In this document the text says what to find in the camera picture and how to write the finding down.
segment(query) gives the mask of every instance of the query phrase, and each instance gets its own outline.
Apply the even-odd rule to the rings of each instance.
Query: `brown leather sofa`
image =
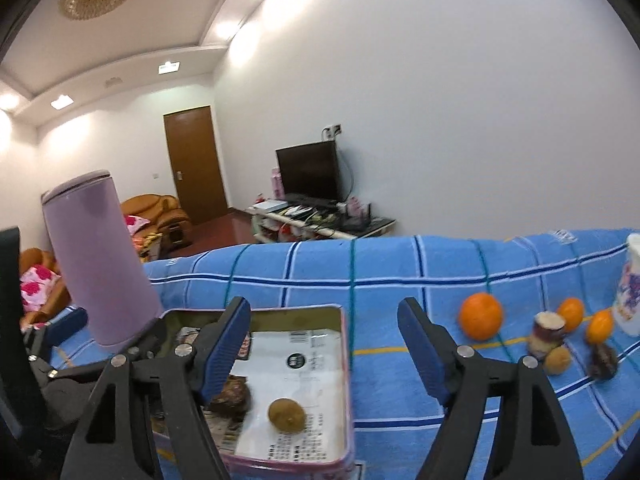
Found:
[[[40,264],[47,269],[52,270],[56,274],[60,274],[60,267],[53,256],[48,251],[37,248],[27,249],[20,253],[20,275],[23,275],[30,267]],[[44,323],[55,317],[59,312],[64,310],[71,303],[71,296],[66,290],[64,278],[57,280],[53,286],[47,303],[36,312],[27,312],[20,320],[20,326],[25,327],[28,324]]]
[[[176,226],[182,231],[182,245],[189,243],[189,231],[191,219],[182,209],[175,196],[171,195],[139,195],[125,200],[121,205],[125,215],[140,216],[151,223],[145,225],[135,236],[144,238],[151,233],[162,234],[162,246],[165,249],[172,248],[172,236],[170,231]]]

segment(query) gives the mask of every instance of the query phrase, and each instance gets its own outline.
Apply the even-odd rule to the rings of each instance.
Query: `purple tumbler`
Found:
[[[131,243],[108,171],[87,173],[42,198],[49,237],[73,302],[105,350],[125,347],[162,305]]]

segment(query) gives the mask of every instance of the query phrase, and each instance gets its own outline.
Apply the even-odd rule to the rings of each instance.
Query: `rectangular tray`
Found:
[[[167,340],[158,356],[167,354],[175,344],[178,331],[184,326],[200,328],[215,322],[222,310],[173,309],[162,314],[167,326]],[[296,308],[262,308],[252,310],[250,331],[254,332],[302,332],[334,330],[340,333],[340,360],[344,384],[344,452],[332,462],[284,462],[260,460],[235,454],[221,456],[234,479],[283,479],[283,480],[349,480],[354,471],[354,432],[351,411],[350,370],[348,359],[348,330],[344,312],[338,305],[305,306]],[[154,433],[159,449],[171,453],[167,436]]]

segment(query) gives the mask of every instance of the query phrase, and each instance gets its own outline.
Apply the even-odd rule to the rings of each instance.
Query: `orange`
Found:
[[[614,321],[611,309],[600,310],[593,314],[591,322],[584,333],[587,343],[597,345],[604,341],[613,333]]]
[[[556,312],[564,318],[564,330],[573,332],[582,323],[584,305],[578,298],[567,298]]]
[[[500,302],[491,294],[478,292],[462,303],[458,323],[471,339],[486,341],[498,333],[503,317]]]

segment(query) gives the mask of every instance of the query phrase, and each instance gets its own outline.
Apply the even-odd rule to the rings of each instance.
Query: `pink tin box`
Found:
[[[167,310],[162,318],[168,337],[158,355],[189,332],[216,321],[222,312]],[[229,422],[208,412],[205,418],[234,480],[350,480],[354,433],[348,330],[339,306],[252,310],[250,337],[231,373],[246,377],[249,411],[241,421]],[[283,434],[268,422],[268,403],[281,397],[304,407],[303,433]],[[156,445],[171,459],[171,441],[162,430],[155,421]]]

